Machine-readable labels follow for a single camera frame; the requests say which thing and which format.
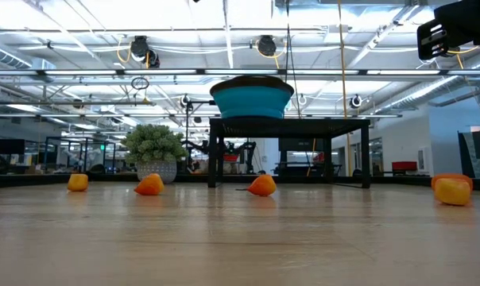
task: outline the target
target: white pot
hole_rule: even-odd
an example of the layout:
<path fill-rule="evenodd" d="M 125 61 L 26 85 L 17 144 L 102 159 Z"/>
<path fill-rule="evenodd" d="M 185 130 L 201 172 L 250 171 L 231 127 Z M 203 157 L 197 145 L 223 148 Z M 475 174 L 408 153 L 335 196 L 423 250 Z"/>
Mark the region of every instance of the white pot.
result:
<path fill-rule="evenodd" d="M 149 163 L 137 163 L 137 178 L 143 180 L 150 174 L 159 174 L 164 184 L 172 183 L 176 178 L 176 161 L 152 161 Z"/>

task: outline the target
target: green plant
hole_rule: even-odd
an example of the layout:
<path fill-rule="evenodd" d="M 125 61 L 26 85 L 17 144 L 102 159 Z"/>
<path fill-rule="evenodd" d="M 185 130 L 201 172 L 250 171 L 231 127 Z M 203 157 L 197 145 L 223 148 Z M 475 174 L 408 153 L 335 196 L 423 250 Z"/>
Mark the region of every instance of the green plant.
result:
<path fill-rule="evenodd" d="M 126 162 L 131 164 L 180 160 L 187 156 L 187 151 L 181 144 L 183 137 L 182 133 L 174 134 L 167 126 L 137 126 L 122 140 L 122 144 L 130 151 L 126 154 Z"/>

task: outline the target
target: black table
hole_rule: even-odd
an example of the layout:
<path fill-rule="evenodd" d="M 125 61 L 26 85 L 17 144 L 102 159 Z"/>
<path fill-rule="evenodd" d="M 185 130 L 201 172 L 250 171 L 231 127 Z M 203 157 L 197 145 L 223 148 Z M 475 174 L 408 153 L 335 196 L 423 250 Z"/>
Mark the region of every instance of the black table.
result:
<path fill-rule="evenodd" d="M 333 183 L 332 138 L 361 130 L 362 187 L 370 187 L 369 125 L 364 119 L 211 118 L 208 187 L 222 181 L 224 138 L 322 138 L 325 144 L 324 183 Z"/>

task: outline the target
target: teal collapsible bowl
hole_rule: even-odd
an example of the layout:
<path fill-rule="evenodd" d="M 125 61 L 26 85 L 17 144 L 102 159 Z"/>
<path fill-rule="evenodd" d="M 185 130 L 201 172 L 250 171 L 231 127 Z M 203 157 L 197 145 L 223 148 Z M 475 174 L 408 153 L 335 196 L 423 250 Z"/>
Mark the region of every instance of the teal collapsible bowl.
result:
<path fill-rule="evenodd" d="M 267 75 L 243 75 L 210 89 L 222 118 L 283 118 L 293 87 Z"/>

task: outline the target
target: potted plant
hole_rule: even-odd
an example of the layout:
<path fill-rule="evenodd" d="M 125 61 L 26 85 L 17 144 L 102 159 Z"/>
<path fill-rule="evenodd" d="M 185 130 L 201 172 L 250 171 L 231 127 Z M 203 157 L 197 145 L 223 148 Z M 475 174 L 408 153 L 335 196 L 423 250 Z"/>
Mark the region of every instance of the potted plant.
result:
<path fill-rule="evenodd" d="M 157 173 L 165 184 L 171 183 L 176 177 L 176 161 L 187 156 L 181 144 L 183 137 L 167 126 L 137 126 L 122 140 L 129 150 L 126 162 L 136 164 L 139 180 Z"/>

